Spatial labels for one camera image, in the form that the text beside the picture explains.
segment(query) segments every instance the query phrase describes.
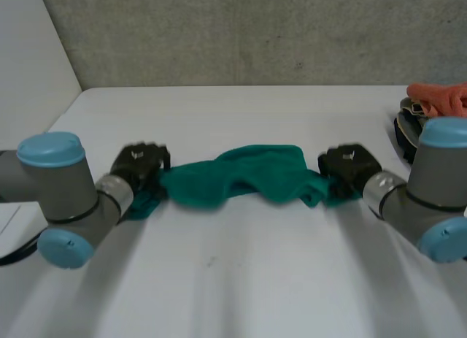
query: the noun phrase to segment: orange cloth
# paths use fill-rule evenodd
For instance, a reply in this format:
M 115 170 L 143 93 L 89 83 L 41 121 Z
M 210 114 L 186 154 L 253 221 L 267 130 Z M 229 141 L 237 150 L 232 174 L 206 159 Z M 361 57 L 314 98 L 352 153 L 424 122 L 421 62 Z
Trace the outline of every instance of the orange cloth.
M 432 84 L 411 84 L 407 96 L 422 106 L 427 117 L 467 118 L 467 82 L 445 86 Z

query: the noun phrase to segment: green cloth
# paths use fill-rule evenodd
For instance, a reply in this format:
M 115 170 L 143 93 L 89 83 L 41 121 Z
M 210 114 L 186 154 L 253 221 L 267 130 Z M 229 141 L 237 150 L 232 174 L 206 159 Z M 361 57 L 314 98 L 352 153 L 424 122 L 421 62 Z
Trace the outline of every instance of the green cloth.
M 212 210 L 226 199 L 260 193 L 273 203 L 301 199 L 308 207 L 320 201 L 333 207 L 343 200 L 332 195 L 336 182 L 309 170 L 304 154 L 293 145 L 251 145 L 161 172 L 160 184 L 176 203 Z M 129 218 L 146 218 L 158 201 L 147 193 L 136 196 Z

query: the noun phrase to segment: white tabletop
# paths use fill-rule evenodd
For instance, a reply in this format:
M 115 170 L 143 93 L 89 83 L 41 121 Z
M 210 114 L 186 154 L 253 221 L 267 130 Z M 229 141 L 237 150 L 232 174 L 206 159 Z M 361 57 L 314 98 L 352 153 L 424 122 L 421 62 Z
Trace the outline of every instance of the white tabletop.
M 392 119 L 405 87 L 103 88 L 52 130 L 80 136 L 95 178 L 120 148 L 165 143 L 173 165 L 250 144 L 361 142 L 400 174 Z M 13 249 L 45 224 L 35 204 L 0 236 Z M 0 269 L 0 337 L 467 337 L 467 264 L 436 265 L 361 202 L 230 199 L 217 212 L 166 203 L 118 226 L 83 269 L 39 255 Z

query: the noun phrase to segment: blue joint cap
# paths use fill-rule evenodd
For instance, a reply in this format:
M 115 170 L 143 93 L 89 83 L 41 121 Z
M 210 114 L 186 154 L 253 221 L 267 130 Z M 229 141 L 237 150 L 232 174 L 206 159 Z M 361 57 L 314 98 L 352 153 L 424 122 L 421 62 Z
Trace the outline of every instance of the blue joint cap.
M 43 231 L 37 250 L 45 260 L 62 269 L 79 269 L 94 255 L 94 248 L 86 239 L 60 228 Z
M 419 251 L 436 263 L 452 263 L 467 256 L 467 218 L 446 219 L 420 238 Z
M 423 128 L 419 143 L 437 148 L 466 148 L 467 118 L 430 119 Z
M 46 132 L 22 141 L 16 155 L 26 165 L 39 168 L 61 168 L 84 159 L 85 150 L 75 134 Z

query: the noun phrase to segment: black object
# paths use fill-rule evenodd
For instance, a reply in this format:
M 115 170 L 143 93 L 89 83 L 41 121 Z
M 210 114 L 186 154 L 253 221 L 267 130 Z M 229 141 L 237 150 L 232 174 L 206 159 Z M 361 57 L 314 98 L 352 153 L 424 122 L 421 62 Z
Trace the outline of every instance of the black object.
M 318 157 L 321 175 L 338 181 L 333 192 L 339 198 L 349 198 L 356 191 L 361 195 L 368 180 L 382 171 L 373 155 L 359 144 L 330 148 Z
M 0 150 L 0 155 L 2 155 L 4 152 L 4 150 Z M 0 203 L 7 203 L 7 200 L 0 196 Z
M 404 159 L 407 161 L 407 163 L 413 164 L 415 154 L 417 153 L 417 146 L 410 142 L 406 135 L 404 135 L 402 128 L 398 124 L 397 118 L 394 119 L 394 132 L 397 144 L 404 152 Z
M 32 237 L 29 241 L 27 241 L 24 245 L 19 247 L 14 252 L 11 252 L 3 258 L 0 258 L 0 266 L 8 266 L 15 264 L 32 255 L 37 250 L 37 239 L 39 238 L 41 233 L 42 231 L 40 231 L 36 236 Z
M 99 198 L 97 198 L 96 203 L 87 211 L 85 211 L 82 214 L 76 215 L 72 218 L 67 218 L 67 219 L 61 219 L 61 220 L 56 220 L 56 219 L 50 219 L 50 218 L 45 218 L 48 223 L 54 223 L 56 225 L 65 225 L 67 223 L 74 223 L 76 221 L 82 220 L 84 218 L 87 218 L 89 215 L 93 214 L 97 208 L 99 208 Z
M 114 160 L 110 174 L 123 178 L 133 193 L 146 189 L 159 199 L 166 198 L 166 190 L 158 183 L 159 169 L 170 169 L 170 153 L 166 146 L 139 143 L 125 146 Z

